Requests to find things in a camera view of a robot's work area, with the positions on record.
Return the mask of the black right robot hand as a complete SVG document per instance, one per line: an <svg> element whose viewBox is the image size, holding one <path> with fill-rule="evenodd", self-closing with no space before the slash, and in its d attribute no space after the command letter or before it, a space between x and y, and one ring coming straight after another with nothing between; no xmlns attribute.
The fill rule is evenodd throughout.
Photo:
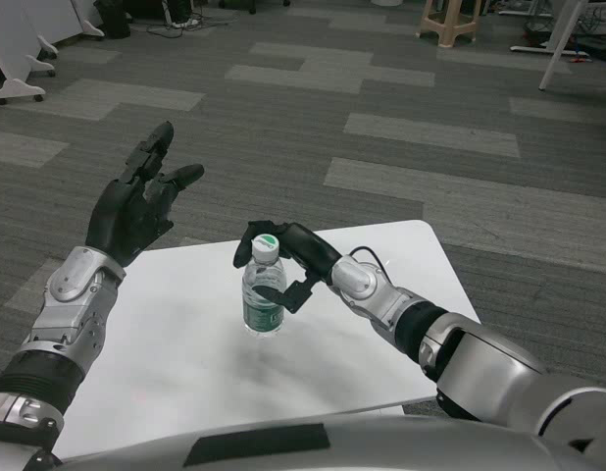
<svg viewBox="0 0 606 471"><path fill-rule="evenodd" d="M267 234L279 242L278 255L293 259L305 271L303 282L294 281L285 291L276 288L255 288L270 302L294 314L311 297L318 282L332 286L331 270L342 255L324 239L298 223L275 224L272 221L251 221L233 256L233 266L245 266L252 256L252 239Z"/></svg>

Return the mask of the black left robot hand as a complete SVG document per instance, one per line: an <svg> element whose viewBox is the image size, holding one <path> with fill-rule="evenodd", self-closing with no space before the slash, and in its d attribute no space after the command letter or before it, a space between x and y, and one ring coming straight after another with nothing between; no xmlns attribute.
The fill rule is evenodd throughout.
<svg viewBox="0 0 606 471"><path fill-rule="evenodd" d="M123 267L174 226L170 212L175 200L204 175L200 164L161 171L174 135L172 123L164 121L140 141L92 211L85 244Z"/></svg>

